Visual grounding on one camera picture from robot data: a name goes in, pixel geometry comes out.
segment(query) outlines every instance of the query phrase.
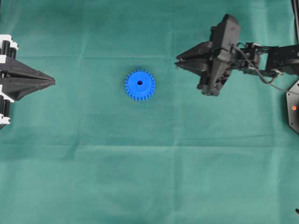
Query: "robotic arm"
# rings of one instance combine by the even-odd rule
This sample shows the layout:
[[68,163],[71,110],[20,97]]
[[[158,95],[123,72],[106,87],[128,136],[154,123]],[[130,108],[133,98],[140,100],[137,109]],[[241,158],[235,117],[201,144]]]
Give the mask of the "robotic arm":
[[[251,42],[238,51],[239,33],[237,19],[227,14],[222,22],[211,28],[209,41],[177,56],[178,67],[200,76],[197,88],[202,94],[218,96],[232,70],[270,77],[269,83],[284,72],[299,74],[299,45],[267,47]],[[265,53],[268,54],[266,69],[260,70],[260,55]]]
[[0,129],[10,124],[10,104],[55,84],[55,79],[15,59],[18,44],[0,35]]

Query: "blue gear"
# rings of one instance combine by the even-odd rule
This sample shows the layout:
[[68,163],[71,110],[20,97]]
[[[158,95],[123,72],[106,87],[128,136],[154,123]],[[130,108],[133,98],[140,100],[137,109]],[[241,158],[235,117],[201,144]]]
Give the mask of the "blue gear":
[[126,78],[125,89],[133,100],[144,101],[154,94],[156,82],[147,71],[135,70]]

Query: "plastic gear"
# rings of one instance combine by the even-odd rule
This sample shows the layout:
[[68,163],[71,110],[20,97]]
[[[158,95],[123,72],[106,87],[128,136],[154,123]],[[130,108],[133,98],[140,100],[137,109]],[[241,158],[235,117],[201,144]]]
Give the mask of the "plastic gear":
[[145,101],[154,94],[156,82],[147,71],[135,70],[126,78],[125,89],[133,100]]

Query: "green cloth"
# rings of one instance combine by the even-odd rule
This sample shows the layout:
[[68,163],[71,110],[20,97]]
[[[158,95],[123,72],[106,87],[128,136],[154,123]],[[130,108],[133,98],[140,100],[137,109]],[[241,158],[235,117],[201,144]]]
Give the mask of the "green cloth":
[[[226,13],[240,42],[296,43],[288,0],[2,1],[17,59],[57,84],[14,103],[0,131],[1,223],[298,223],[285,94],[234,71],[204,97],[174,65]],[[146,102],[125,93],[134,69],[155,76]]]

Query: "wire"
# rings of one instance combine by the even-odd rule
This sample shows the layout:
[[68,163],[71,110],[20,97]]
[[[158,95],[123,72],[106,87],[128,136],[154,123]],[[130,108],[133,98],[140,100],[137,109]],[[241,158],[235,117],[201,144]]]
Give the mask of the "wire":
[[277,89],[277,90],[280,90],[280,91],[282,91],[282,92],[287,92],[287,93],[292,93],[292,94],[295,94],[295,95],[298,95],[299,96],[299,93],[296,93],[296,92],[293,92],[293,91],[288,91],[288,90],[284,90],[284,89],[281,89],[281,88],[279,88],[278,86],[276,86],[276,85],[274,85],[274,84],[272,84],[272,82],[274,81],[273,79],[270,81],[270,82],[268,82],[266,79],[265,79],[265,77],[262,75],[262,73],[260,72],[260,70],[246,57],[246,55],[245,55],[245,53],[240,49],[240,48],[238,48],[237,46],[235,46],[235,45],[232,45],[232,47],[234,48],[234,49],[236,49],[237,51],[239,51],[240,52],[240,54],[244,57],[244,59],[248,62],[248,64],[250,64],[255,70],[256,70],[256,72],[257,72],[257,74],[259,75],[259,77],[261,78],[261,80],[264,82],[264,83],[266,83],[266,84],[268,84],[268,85],[270,85],[270,86],[272,86],[272,87],[274,87],[275,89]]
[[237,47],[238,47],[239,45],[242,45],[243,47],[246,47],[245,44],[243,44],[243,43],[241,43],[241,42],[239,42],[239,43],[237,44]]

